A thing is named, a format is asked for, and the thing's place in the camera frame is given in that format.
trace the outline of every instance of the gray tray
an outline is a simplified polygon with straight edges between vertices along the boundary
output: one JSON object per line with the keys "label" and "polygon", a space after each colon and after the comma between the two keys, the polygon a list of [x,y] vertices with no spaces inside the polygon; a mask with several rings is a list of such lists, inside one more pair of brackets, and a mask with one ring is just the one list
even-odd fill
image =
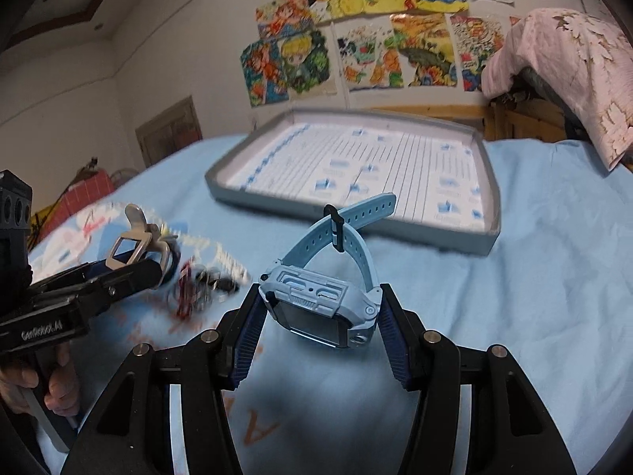
{"label": "gray tray", "polygon": [[243,190],[235,187],[234,182],[229,183],[241,169],[244,169],[246,163],[273,145],[290,127],[303,123],[328,126],[330,129],[336,125],[345,131],[349,131],[349,127],[365,127],[374,131],[384,130],[385,134],[416,134],[440,141],[459,142],[464,148],[469,148],[472,151],[472,161],[479,182],[483,230],[455,228],[445,224],[429,225],[395,217],[368,225],[365,230],[464,253],[487,255],[490,252],[501,230],[501,200],[493,168],[483,147],[481,135],[476,129],[442,120],[365,110],[290,110],[254,131],[211,166],[205,178],[213,197],[237,206],[300,217],[312,222],[321,219],[324,207],[322,202],[274,197]]}

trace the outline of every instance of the smartwatch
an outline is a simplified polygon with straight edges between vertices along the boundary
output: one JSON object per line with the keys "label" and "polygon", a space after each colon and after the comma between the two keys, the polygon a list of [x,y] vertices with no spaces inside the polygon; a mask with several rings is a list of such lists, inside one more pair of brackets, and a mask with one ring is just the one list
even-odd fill
{"label": "smartwatch", "polygon": [[[367,245],[356,230],[390,216],[395,208],[393,193],[340,211],[325,206],[324,218],[259,279],[260,294],[275,321],[290,332],[335,348],[369,342],[381,309],[382,289]],[[305,269],[329,244],[353,258],[364,289]]]}

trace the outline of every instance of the watch strap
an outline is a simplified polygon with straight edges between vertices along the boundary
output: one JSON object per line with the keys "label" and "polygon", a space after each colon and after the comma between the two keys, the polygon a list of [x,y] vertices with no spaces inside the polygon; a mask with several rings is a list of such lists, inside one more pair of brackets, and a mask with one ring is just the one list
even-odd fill
{"label": "watch strap", "polygon": [[[341,209],[337,214],[335,212],[343,219],[343,223],[339,223],[343,236],[343,250],[349,253],[358,265],[367,291],[379,285],[378,275],[365,241],[356,229],[390,216],[395,207],[396,195],[385,193]],[[281,263],[304,268],[312,257],[328,244],[341,251],[337,243],[337,223],[331,215],[312,225],[306,235],[281,259]]]}

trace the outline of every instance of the human hand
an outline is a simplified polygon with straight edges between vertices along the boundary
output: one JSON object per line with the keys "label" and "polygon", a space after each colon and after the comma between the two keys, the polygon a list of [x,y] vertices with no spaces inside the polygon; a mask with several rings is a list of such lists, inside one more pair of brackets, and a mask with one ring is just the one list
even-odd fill
{"label": "human hand", "polygon": [[[59,416],[75,416],[79,412],[79,380],[70,360],[70,345],[67,342],[57,345],[55,353],[58,366],[51,374],[44,404]],[[0,396],[16,414],[31,414],[20,388],[34,388],[38,382],[34,369],[23,363],[0,368]]]}

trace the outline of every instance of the bed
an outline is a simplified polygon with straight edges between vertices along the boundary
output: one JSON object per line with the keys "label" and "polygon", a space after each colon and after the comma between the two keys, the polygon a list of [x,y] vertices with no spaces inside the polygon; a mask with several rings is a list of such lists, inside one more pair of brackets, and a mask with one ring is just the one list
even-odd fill
{"label": "bed", "polygon": [[[180,233],[183,260],[210,263],[216,242],[257,276],[309,223],[217,203],[205,171],[242,137],[202,141],[153,166],[83,210],[32,252],[41,278],[104,258],[128,228],[123,207]],[[592,146],[574,141],[486,144],[501,188],[502,229],[488,257],[474,257],[380,236],[366,236],[381,282],[426,328],[456,344],[507,345],[539,392],[580,475],[609,447],[633,408],[633,174],[608,176]],[[310,264],[360,283],[353,261],[332,249]],[[137,343],[184,344],[217,325],[246,291],[213,303],[189,322],[173,317],[160,293],[122,301],[93,320],[72,351],[89,410]],[[453,472],[463,473],[469,393],[462,388]],[[176,473],[187,473],[172,388]],[[417,395],[391,374],[381,338],[364,349],[334,350],[268,319],[246,379],[225,394],[229,424],[248,474],[394,474]],[[42,433],[53,474],[64,456]]]}

